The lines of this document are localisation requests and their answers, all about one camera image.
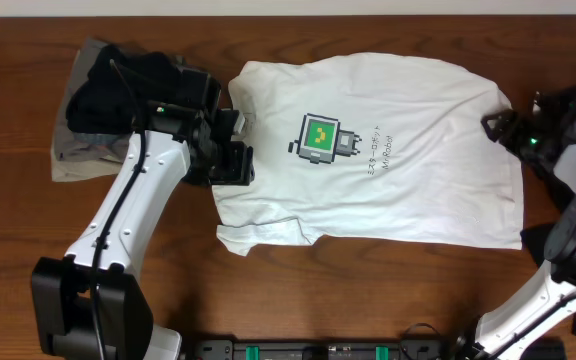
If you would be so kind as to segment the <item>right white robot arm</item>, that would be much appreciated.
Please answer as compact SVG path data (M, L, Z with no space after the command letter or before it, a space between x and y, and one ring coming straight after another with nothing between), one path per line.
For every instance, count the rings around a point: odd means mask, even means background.
M461 342L459 359L553 359L533 344L576 313L576 109L529 120L506 110L482 118L488 138L573 194L547 233L537 272L503 305L484 314Z

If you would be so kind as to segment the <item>white printed t-shirt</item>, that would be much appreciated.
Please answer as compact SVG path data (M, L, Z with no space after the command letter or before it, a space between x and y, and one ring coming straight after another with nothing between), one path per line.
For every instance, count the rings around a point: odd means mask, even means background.
M213 190L229 251L325 235L520 247L521 165L481 125L510 105L495 82L441 60L358 53L250 61L228 90L254 151L251 184Z

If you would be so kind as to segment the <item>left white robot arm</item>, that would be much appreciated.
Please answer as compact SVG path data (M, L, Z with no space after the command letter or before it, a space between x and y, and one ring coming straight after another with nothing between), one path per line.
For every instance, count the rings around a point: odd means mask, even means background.
M251 147L237 110L152 103L137 116L120 172L60 259L31 276L43 353L63 359L176 359L182 337L158 326L140 288L148 244L177 185L248 185Z

